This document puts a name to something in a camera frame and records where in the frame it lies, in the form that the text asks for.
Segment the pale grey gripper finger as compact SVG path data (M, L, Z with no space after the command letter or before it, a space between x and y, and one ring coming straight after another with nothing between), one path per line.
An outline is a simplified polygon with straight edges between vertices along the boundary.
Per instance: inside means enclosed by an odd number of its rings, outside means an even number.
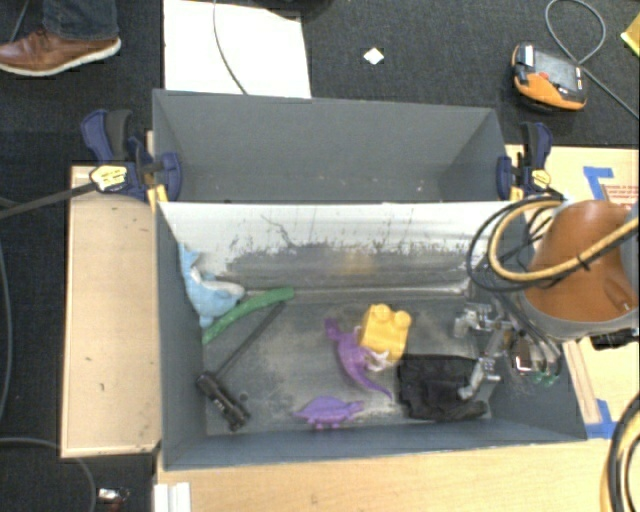
M453 336L462 339L469 331L493 333L510 328L511 322L496 307L466 305L454 320Z
M481 357L473 367L469 383L457 390L457 396L464 401L488 401L501 380L496 371L496 359Z

